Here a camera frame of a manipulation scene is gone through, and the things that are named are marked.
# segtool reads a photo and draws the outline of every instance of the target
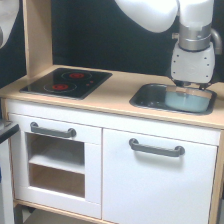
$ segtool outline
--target sink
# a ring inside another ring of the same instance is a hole
[[[217,94],[215,92],[207,90],[212,93],[212,97],[209,102],[207,110],[205,112],[195,113],[195,112],[181,111],[166,106],[165,105],[166,87],[167,85],[161,85],[161,84],[144,85],[132,97],[132,99],[130,100],[130,104],[135,107],[141,107],[146,109],[150,108],[156,110],[164,110],[164,111],[194,114],[194,115],[207,115],[212,113],[215,99],[217,97]]]

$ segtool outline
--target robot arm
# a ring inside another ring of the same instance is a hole
[[[214,0],[115,0],[121,10],[152,32],[170,28],[180,16],[179,40],[171,63],[172,79],[209,83],[215,66],[211,39]]]
[[[0,0],[0,48],[9,38],[18,11],[19,0]]]

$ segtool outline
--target drawer handle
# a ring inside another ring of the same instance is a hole
[[[71,138],[76,136],[76,131],[73,128],[70,128],[68,129],[68,131],[63,132],[63,131],[41,128],[38,126],[36,122],[32,122],[30,124],[30,127],[32,132],[37,134],[42,134],[42,135],[50,135],[50,136],[60,137],[60,138]]]
[[[182,146],[177,146],[175,149],[163,149],[158,147],[152,147],[147,145],[140,145],[135,138],[130,139],[129,145],[134,151],[152,153],[156,155],[179,157],[185,153],[185,149]]]

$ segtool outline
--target stovetop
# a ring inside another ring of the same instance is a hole
[[[20,92],[82,100],[110,76],[107,72],[58,68]]]

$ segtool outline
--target black wall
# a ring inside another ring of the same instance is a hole
[[[0,88],[24,75],[26,75],[24,29],[20,10],[8,42],[0,49]]]
[[[224,40],[224,1],[215,0],[213,28]],[[114,0],[52,0],[54,63],[165,75],[178,20],[162,34],[144,30]],[[224,81],[224,56],[216,70]]]

